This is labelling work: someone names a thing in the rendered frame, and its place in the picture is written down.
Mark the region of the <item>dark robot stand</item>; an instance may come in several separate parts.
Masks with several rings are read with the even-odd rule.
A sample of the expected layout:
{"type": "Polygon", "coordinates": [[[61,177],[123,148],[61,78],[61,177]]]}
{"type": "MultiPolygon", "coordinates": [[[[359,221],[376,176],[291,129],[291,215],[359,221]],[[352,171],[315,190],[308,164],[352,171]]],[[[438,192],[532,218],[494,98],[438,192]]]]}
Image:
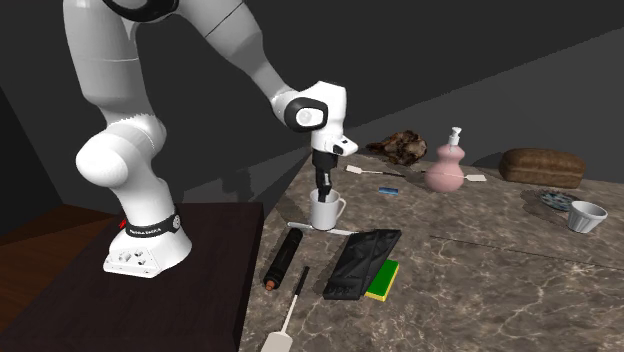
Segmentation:
{"type": "Polygon", "coordinates": [[[0,333],[3,352],[238,352],[260,203],[179,207],[190,254],[153,278],[107,273],[115,218],[0,333]]]}

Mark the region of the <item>white ribbed cup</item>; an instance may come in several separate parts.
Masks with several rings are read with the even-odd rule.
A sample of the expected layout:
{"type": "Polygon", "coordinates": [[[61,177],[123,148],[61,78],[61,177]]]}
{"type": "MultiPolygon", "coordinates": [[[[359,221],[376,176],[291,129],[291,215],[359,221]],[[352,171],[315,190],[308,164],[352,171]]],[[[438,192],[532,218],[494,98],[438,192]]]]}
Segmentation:
{"type": "Polygon", "coordinates": [[[608,212],[587,201],[573,201],[570,204],[567,227],[577,233],[589,233],[598,224],[605,220],[608,212]]]}

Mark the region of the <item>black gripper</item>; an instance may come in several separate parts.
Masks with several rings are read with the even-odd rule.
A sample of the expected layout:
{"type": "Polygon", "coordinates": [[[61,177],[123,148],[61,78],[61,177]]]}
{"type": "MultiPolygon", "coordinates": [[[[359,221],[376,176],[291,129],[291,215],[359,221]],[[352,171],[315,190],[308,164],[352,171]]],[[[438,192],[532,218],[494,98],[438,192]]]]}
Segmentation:
{"type": "Polygon", "coordinates": [[[318,202],[324,203],[325,197],[327,198],[332,190],[331,171],[337,167],[337,163],[337,155],[313,150],[312,164],[315,167],[318,202]]]}

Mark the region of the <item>pink soap dispenser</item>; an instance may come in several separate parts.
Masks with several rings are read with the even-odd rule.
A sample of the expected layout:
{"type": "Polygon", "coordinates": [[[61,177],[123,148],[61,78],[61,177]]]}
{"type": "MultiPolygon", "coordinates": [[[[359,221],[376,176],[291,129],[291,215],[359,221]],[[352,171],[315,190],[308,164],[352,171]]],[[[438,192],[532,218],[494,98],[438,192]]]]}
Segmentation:
{"type": "Polygon", "coordinates": [[[434,192],[453,192],[464,183],[460,161],[465,157],[459,146],[461,127],[453,127],[448,142],[437,148],[438,160],[424,174],[425,185],[434,192]]]}

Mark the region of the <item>black cylinder with copper tip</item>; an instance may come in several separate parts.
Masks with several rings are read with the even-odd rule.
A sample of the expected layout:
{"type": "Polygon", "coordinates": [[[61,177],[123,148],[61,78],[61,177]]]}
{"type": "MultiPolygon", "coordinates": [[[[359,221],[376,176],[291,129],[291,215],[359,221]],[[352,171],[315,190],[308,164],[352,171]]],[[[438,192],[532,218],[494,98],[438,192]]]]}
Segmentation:
{"type": "Polygon", "coordinates": [[[280,287],[302,238],[303,232],[300,229],[291,228],[289,230],[263,278],[263,284],[267,291],[276,290],[280,287]]]}

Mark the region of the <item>patterned blue plate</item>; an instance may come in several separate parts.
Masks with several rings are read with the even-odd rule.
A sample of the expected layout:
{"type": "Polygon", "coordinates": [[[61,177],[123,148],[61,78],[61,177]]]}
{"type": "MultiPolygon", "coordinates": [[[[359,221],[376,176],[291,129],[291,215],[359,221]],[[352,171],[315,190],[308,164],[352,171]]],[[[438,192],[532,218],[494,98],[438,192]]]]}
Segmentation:
{"type": "Polygon", "coordinates": [[[569,212],[571,203],[579,201],[574,195],[553,190],[541,190],[537,193],[537,198],[548,207],[562,212],[569,212]]]}

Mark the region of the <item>brown bread loaf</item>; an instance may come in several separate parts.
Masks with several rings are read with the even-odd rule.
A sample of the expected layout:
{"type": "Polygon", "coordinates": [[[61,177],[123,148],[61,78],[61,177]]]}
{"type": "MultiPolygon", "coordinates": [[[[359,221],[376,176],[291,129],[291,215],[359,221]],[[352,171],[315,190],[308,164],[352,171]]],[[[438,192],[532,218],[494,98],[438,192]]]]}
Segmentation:
{"type": "Polygon", "coordinates": [[[515,148],[502,155],[498,170],[506,181],[574,189],[583,179],[586,163],[567,152],[515,148]]]}

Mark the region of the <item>black folded cloth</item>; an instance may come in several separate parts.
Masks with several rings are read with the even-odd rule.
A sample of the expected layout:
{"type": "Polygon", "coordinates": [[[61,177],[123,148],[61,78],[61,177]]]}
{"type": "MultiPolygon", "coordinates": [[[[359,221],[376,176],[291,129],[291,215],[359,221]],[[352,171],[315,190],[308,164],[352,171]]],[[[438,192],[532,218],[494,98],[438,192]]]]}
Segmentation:
{"type": "Polygon", "coordinates": [[[348,237],[323,290],[325,300],[358,300],[370,287],[396,243],[398,229],[376,229],[348,237]]]}

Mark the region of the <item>brown rough lump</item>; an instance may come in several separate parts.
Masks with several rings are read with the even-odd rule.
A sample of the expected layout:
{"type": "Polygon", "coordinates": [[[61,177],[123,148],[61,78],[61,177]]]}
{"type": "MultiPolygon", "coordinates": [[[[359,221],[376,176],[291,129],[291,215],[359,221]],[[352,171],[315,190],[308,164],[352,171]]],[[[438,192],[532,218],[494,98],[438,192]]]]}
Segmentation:
{"type": "Polygon", "coordinates": [[[395,165],[411,166],[427,154],[428,146],[419,134],[405,130],[394,133],[381,142],[369,143],[366,149],[387,157],[395,165]]]}

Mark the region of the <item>white flat knife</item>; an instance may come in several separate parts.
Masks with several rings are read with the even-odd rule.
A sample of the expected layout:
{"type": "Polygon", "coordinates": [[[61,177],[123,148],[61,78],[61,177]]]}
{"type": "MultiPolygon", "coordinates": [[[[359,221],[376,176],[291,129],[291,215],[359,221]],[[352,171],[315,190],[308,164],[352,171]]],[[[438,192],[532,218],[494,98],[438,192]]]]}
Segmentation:
{"type": "Polygon", "coordinates": [[[287,223],[287,227],[297,228],[297,229],[301,229],[301,230],[304,230],[304,229],[305,230],[316,230],[316,231],[320,231],[320,232],[325,232],[325,233],[330,233],[330,234],[335,234],[335,235],[341,235],[341,236],[349,236],[349,235],[357,233],[357,232],[353,232],[353,231],[340,230],[340,229],[320,230],[320,229],[317,229],[317,228],[313,227],[310,224],[303,224],[303,223],[297,223],[297,222],[288,222],[287,223]]]}

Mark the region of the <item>white mug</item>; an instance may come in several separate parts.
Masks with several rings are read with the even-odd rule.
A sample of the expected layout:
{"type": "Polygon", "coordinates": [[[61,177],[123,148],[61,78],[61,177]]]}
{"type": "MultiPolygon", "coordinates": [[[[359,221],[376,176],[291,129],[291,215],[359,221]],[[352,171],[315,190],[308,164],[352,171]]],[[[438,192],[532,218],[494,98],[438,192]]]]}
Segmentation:
{"type": "Polygon", "coordinates": [[[333,229],[346,205],[347,202],[335,190],[331,190],[324,201],[319,200],[319,190],[313,190],[310,193],[310,224],[320,231],[333,229]]]}

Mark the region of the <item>green and yellow sponge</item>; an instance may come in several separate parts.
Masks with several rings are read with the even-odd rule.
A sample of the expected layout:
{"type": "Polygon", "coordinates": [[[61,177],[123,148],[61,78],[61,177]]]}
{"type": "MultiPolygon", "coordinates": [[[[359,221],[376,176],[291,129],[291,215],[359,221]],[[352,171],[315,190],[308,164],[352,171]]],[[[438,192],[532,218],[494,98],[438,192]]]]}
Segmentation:
{"type": "Polygon", "coordinates": [[[386,260],[365,292],[365,296],[385,302],[399,268],[400,265],[397,261],[386,260]]]}

